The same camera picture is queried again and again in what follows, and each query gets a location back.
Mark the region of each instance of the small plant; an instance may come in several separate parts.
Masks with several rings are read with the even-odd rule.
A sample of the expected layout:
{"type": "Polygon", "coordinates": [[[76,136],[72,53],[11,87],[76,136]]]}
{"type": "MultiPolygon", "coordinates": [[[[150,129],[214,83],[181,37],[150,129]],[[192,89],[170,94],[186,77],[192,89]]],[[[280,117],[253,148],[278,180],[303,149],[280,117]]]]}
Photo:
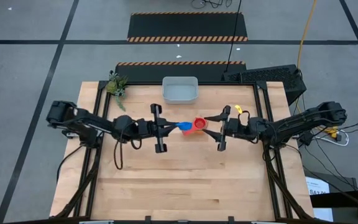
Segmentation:
{"type": "Polygon", "coordinates": [[[125,88],[127,88],[127,77],[121,77],[118,73],[114,73],[112,70],[109,75],[109,83],[106,85],[106,91],[116,97],[117,105],[125,111],[124,105],[122,105],[120,97],[125,99],[125,88]]]}

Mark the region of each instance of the wooden tabletop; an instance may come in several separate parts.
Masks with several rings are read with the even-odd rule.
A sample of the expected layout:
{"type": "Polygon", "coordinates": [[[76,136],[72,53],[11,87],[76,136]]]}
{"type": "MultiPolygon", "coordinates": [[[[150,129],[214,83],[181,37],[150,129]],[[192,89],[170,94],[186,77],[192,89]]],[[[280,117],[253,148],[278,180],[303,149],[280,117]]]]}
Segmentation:
{"type": "MultiPolygon", "coordinates": [[[[98,82],[83,82],[78,107],[92,112],[98,82]]],[[[153,119],[150,104],[162,105],[162,117],[169,121],[192,121],[196,116],[218,115],[225,105],[240,105],[251,116],[257,116],[251,86],[199,86],[199,97],[193,105],[167,105],[161,86],[130,86],[123,101],[126,114],[133,119],[153,119]]],[[[290,115],[282,83],[268,83],[274,120],[290,115]]],[[[103,93],[99,115],[103,110],[103,93]]],[[[263,93],[262,109],[264,110],[263,93]]],[[[122,114],[114,98],[108,119],[122,114]]],[[[232,110],[231,116],[237,116],[232,110]]],[[[208,129],[219,131],[221,123],[208,123],[208,129]]],[[[117,170],[113,161],[115,140],[105,135],[92,219],[96,220],[274,220],[270,189],[262,160],[262,143],[226,138],[227,149],[216,150],[217,144],[206,134],[184,136],[174,130],[164,138],[168,152],[156,154],[155,138],[143,140],[142,148],[124,145],[124,168],[117,170]]],[[[297,147],[291,140],[289,145],[297,147]]],[[[77,139],[68,140],[65,156],[77,148],[77,139]]],[[[56,215],[78,188],[85,150],[70,157],[62,166],[53,200],[51,215],[56,215]]],[[[289,147],[281,149],[287,186],[307,213],[313,209],[306,186],[299,153],[289,147]]],[[[281,214],[285,212],[278,190],[281,214]]],[[[88,193],[83,197],[81,214],[85,214],[88,193]]]]}

